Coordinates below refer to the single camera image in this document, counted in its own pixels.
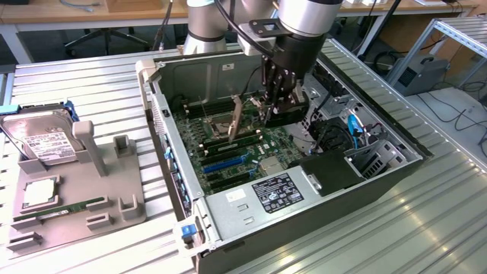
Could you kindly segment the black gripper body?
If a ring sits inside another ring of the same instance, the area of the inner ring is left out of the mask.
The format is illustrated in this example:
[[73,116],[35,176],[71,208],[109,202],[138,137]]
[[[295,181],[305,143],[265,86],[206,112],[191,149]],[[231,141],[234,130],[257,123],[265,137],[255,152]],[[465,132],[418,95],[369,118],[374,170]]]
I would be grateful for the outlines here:
[[303,80],[305,75],[315,64],[327,34],[318,37],[305,37],[298,34],[277,37],[273,48],[273,57],[266,61],[266,79],[275,71],[295,73],[297,79]]

